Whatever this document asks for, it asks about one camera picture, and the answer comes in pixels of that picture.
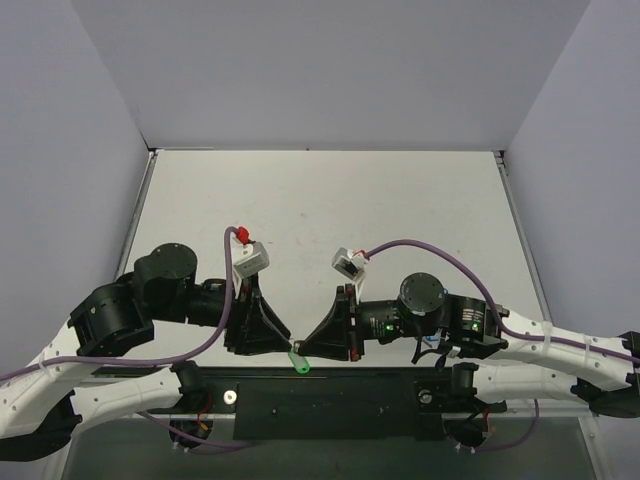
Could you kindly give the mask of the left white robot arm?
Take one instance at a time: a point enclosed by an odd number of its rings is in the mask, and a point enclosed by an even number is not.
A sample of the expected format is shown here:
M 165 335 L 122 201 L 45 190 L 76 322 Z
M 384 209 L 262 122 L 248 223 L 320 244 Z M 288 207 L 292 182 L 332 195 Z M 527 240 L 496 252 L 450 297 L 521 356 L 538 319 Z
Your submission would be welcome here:
M 1 458 L 31 462 L 67 446 L 96 425 L 153 409 L 207 410 L 211 390 L 194 352 L 133 360 L 159 321 L 212 329 L 237 355 L 285 352 L 290 332 L 264 300 L 258 275 L 265 247 L 232 230 L 224 241 L 223 279 L 195 280 L 194 251 L 156 247 L 116 281 L 95 289 L 26 367 L 1 378 Z

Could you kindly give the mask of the green key tag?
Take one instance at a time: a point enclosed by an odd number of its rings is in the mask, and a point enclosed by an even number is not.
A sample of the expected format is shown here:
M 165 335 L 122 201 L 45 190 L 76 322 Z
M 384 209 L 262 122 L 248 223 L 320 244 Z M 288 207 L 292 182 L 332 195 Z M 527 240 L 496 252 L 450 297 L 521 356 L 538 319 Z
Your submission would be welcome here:
M 310 364 L 304 356 L 300 356 L 295 351 L 288 352 L 288 358 L 294 368 L 294 370 L 301 375 L 307 374 L 310 371 Z

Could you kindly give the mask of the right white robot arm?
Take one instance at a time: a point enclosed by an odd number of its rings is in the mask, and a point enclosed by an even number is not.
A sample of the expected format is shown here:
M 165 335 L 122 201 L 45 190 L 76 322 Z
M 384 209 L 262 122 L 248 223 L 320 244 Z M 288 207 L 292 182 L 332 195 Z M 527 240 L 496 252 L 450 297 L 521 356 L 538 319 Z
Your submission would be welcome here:
M 639 415 L 639 335 L 579 334 L 536 321 L 481 299 L 455 295 L 427 273 L 406 277 L 394 300 L 363 301 L 357 286 L 336 290 L 334 303 L 309 336 L 294 344 L 300 356 L 359 361 L 365 344 L 416 341 L 411 362 L 435 355 L 469 360 L 447 383 L 449 402 L 553 399 L 586 404 L 602 416 Z

